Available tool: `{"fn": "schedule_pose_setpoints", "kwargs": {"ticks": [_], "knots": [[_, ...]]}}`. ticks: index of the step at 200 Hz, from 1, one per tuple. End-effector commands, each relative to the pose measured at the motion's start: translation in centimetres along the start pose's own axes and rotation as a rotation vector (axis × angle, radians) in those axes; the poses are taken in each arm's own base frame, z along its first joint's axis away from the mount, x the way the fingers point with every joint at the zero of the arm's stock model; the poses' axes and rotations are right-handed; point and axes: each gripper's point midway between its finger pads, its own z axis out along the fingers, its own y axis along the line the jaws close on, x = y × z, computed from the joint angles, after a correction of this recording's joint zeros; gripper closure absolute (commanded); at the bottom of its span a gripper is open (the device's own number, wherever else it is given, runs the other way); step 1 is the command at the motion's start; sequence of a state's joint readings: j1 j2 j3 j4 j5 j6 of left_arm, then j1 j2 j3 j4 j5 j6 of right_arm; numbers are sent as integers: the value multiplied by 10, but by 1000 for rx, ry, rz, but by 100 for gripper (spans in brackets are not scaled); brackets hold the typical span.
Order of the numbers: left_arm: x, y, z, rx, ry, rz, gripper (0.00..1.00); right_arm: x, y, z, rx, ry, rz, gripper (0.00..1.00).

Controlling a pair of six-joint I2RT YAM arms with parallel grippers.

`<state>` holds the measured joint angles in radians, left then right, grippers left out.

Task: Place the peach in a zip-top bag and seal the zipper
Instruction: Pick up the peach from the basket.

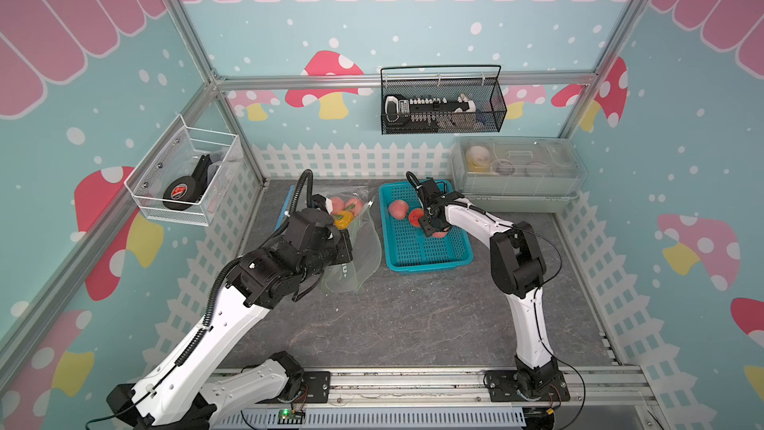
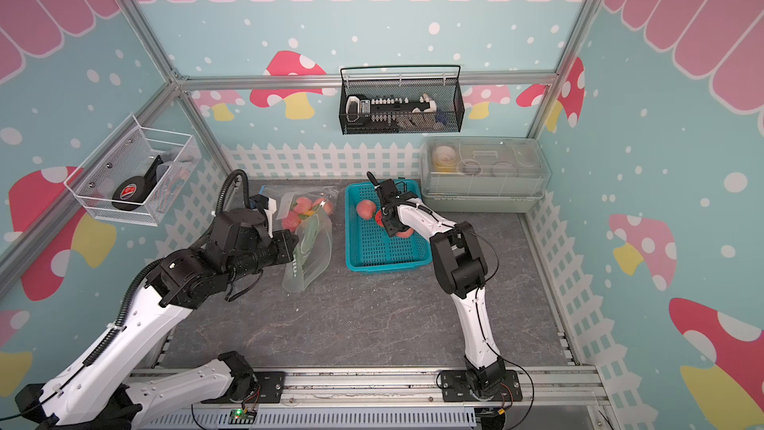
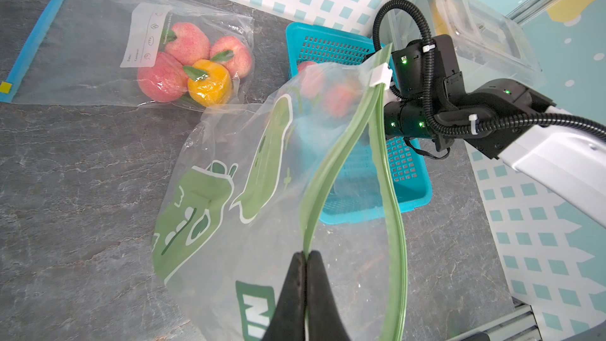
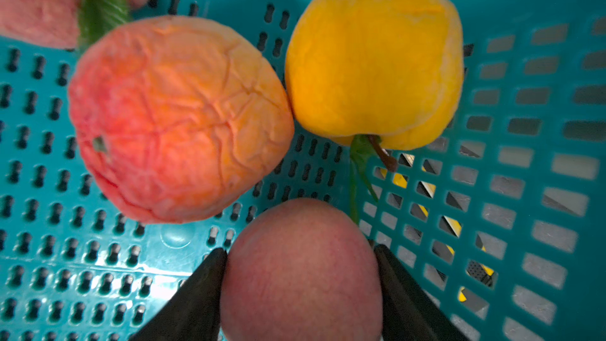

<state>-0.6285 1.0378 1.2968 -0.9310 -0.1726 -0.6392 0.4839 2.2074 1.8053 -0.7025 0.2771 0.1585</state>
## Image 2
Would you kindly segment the clear bag green cartoon print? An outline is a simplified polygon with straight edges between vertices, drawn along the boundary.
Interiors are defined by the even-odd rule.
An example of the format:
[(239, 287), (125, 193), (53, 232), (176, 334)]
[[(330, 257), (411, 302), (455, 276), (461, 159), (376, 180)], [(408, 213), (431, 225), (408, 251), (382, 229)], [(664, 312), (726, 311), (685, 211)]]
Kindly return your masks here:
[(294, 260), (286, 265), (283, 288), (304, 292), (329, 266), (332, 253), (332, 221), (322, 211), (304, 221), (296, 232)]

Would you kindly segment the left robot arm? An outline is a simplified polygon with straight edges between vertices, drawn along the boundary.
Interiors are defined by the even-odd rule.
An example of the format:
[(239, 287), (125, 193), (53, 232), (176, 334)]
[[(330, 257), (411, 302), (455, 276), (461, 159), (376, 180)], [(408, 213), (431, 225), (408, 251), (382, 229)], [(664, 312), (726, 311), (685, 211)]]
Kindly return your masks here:
[(127, 286), (115, 320), (79, 358), (48, 382), (19, 391), (17, 417), (40, 429), (135, 429), (205, 400), (245, 406), (258, 398), (256, 372), (238, 352), (149, 384), (125, 380), (210, 297), (233, 302), (244, 295), (237, 281), (294, 259), (298, 237), (275, 229), (276, 212), (276, 201), (250, 193), (244, 170), (232, 171), (207, 230), (189, 247), (146, 265)]

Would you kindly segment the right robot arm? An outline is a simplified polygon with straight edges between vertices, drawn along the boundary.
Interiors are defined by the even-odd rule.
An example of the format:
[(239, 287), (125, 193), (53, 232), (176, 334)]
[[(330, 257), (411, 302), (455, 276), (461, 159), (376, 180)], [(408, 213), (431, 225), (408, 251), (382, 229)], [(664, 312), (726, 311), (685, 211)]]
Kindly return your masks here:
[(485, 301), (489, 266), (474, 227), (441, 216), (392, 179), (379, 181), (372, 172), (367, 177), (380, 201), (381, 222), (388, 235), (412, 230), (428, 240), (436, 280), (458, 312), (469, 389), (477, 399), (492, 397), (501, 388), (507, 368), (489, 324)]

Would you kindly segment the clear blue zipper bag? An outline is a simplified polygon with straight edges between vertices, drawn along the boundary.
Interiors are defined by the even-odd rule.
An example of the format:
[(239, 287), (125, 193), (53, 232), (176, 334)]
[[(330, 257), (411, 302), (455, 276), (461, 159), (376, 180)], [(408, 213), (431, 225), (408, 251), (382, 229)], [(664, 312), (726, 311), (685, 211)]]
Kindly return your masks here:
[(266, 184), (259, 188), (259, 193), (277, 203), (276, 229), (296, 232), (304, 221), (320, 211), (332, 219), (339, 189), (331, 185)]

